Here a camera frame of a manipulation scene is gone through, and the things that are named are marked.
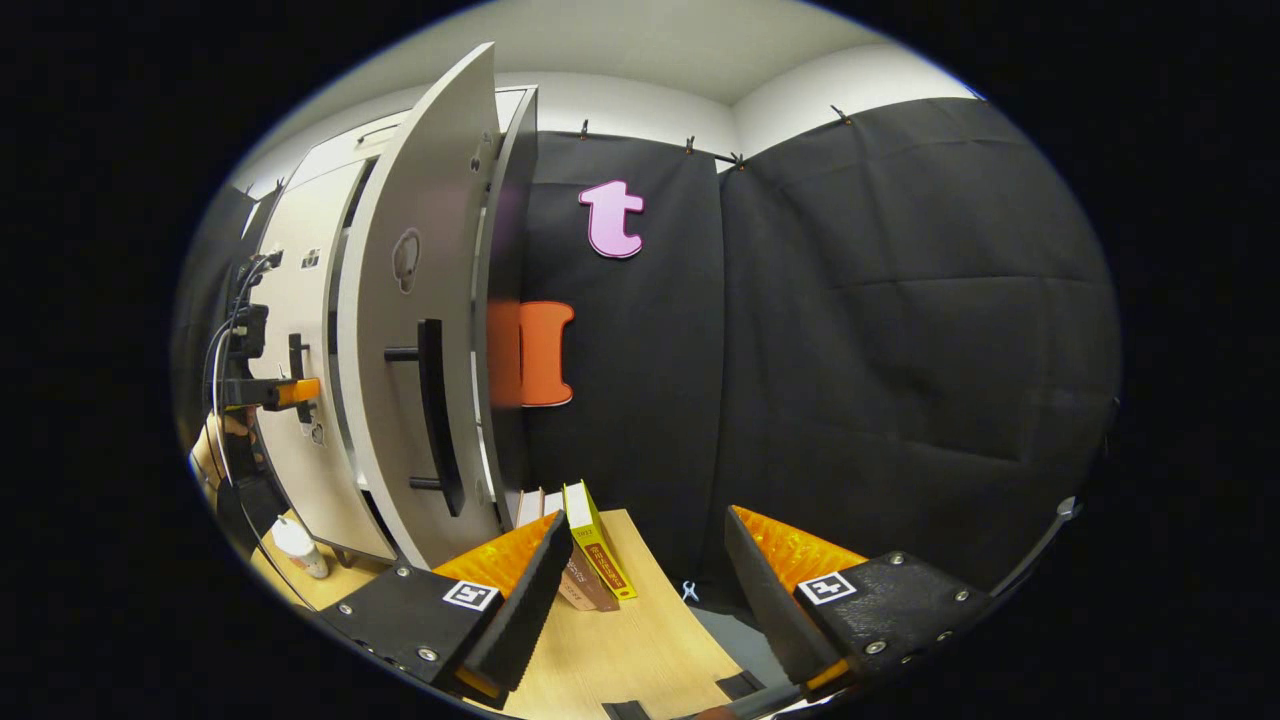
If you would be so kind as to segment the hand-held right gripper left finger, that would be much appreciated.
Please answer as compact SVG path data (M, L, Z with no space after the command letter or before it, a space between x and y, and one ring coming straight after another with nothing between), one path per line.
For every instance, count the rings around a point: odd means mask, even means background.
M502 710L525 678L572 547L566 515L553 512L433 570L387 569L316 618L434 691Z

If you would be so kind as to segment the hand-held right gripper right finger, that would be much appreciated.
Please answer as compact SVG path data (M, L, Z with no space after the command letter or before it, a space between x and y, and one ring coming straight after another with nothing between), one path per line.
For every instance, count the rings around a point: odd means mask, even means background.
M772 652L806 693L883 685L951 646L993 603L910 553L867 557L736 505L724 548Z

